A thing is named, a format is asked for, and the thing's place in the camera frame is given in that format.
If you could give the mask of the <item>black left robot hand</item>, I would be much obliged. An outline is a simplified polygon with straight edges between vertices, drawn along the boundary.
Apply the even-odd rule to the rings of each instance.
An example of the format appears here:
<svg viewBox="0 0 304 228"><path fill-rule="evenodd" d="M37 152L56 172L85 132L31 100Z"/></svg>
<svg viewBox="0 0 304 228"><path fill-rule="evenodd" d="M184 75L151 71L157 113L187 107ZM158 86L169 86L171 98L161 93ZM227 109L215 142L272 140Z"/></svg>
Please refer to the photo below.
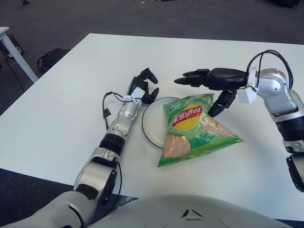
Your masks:
<svg viewBox="0 0 304 228"><path fill-rule="evenodd" d="M157 87L151 93L149 93L149 84L147 80L150 80L154 84L158 84L158 79L149 68L144 69L138 76L135 76L132 79L127 91L127 95L131 95L132 92L139 87L145 92L141 98L141 101L146 105L150 105L155 101L159 93L159 88Z"/></svg>

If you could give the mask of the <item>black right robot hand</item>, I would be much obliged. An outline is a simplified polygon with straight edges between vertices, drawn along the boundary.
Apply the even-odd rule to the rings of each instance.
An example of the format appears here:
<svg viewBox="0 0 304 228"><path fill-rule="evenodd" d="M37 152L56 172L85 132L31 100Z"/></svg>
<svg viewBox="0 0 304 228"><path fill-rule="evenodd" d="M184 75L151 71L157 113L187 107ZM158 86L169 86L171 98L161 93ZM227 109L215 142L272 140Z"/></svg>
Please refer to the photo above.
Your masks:
<svg viewBox="0 0 304 228"><path fill-rule="evenodd" d="M208 111L209 116L215 117L231 106L236 98L237 90L247 85L247 78L247 72L237 69L197 69L184 73L183 77L175 79L174 83L192 87L205 86L210 90L221 91Z"/></svg>

